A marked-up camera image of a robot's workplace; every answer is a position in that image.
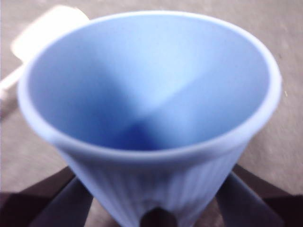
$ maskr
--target ribbed cup exterior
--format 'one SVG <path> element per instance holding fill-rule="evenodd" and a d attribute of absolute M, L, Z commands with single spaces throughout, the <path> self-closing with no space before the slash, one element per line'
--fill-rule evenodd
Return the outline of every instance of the ribbed cup exterior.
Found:
<path fill-rule="evenodd" d="M 213 160 L 181 169 L 129 171 L 103 167 L 60 151 L 87 189 L 123 227 L 138 227 L 142 216 L 160 207 L 179 227 L 193 226 L 236 164 L 246 145 Z"/>

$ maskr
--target blue cup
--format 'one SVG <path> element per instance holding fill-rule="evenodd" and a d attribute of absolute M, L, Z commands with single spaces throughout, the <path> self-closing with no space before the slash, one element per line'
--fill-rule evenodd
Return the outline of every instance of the blue cup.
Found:
<path fill-rule="evenodd" d="M 101 17 L 57 39 L 18 86 L 31 127 L 124 227 L 161 207 L 192 226 L 275 110 L 254 36 L 186 12 Z"/>

